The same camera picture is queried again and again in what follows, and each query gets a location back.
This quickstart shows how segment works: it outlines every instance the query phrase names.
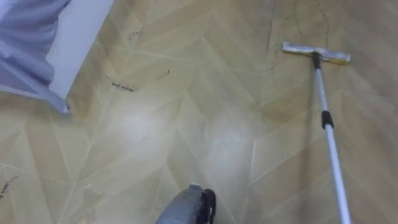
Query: white wall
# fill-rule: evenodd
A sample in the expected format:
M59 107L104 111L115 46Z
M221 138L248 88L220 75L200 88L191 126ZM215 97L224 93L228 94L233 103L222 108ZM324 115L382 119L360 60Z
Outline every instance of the white wall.
M66 98L114 0L72 0L61 13L47 60L55 67L50 90Z

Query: herringbone pattern floor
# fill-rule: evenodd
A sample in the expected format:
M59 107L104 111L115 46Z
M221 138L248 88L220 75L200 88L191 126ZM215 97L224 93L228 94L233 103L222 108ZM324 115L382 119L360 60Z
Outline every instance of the herringbone pattern floor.
M115 0L71 117L0 94L0 223L150 224L192 182L217 224L339 223L312 65L283 40L352 55L323 64L349 207L396 223L397 17L388 0Z

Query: black wheel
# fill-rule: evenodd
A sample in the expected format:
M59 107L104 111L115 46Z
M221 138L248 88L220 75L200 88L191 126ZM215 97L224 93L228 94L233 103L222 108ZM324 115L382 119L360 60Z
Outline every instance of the black wheel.
M216 214L216 195L206 189L201 195L201 207L197 216L197 224L213 223Z
M209 216L208 216L208 222L210 224L213 224L213 220L216 215L216 207L217 207L216 194L214 193L214 191L212 191L210 189L206 189L205 193L206 193L206 196L208 199L208 206L210 209Z

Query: dark scuff mark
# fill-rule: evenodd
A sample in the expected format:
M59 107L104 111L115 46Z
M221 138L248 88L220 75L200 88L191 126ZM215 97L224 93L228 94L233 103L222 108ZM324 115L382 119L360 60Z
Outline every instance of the dark scuff mark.
M1 193L0 193L0 201L4 198L4 194L6 193L6 190L10 186L11 182L14 181L15 179L17 179L18 177L19 176L13 177L10 181L7 181L6 184L4 184L4 187L2 188Z
M319 8L319 11L320 11L323 19L325 20L325 25L326 25L325 44L326 44L326 48L328 48L329 47L329 38L328 38L328 36L329 36L329 30L330 30L329 20L328 20L328 18L326 16L326 13L323 10L321 4L319 3L319 0L317 0L317 6Z

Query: mop head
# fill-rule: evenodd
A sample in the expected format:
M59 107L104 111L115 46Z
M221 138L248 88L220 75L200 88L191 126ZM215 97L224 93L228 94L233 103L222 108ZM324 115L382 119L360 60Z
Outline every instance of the mop head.
M345 65L351 60L349 54L339 53L332 50L327 50L321 47L308 47L290 42L284 42L283 51L295 54L304 54L312 56L312 53L318 52L322 56L322 60L326 62L333 62Z

